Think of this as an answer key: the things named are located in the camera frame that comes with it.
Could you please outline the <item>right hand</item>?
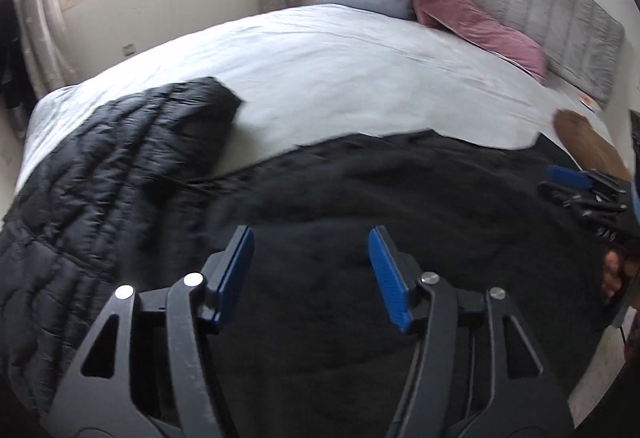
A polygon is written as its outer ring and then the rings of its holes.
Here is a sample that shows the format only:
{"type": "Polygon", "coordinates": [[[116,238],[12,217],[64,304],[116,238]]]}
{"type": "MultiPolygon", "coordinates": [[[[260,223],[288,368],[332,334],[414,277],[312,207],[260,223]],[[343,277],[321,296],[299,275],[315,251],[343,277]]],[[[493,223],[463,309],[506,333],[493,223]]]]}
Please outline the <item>right hand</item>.
{"type": "Polygon", "coordinates": [[[620,255],[615,251],[608,251],[604,256],[602,270],[602,292],[609,299],[622,287],[620,277],[620,255]]]}

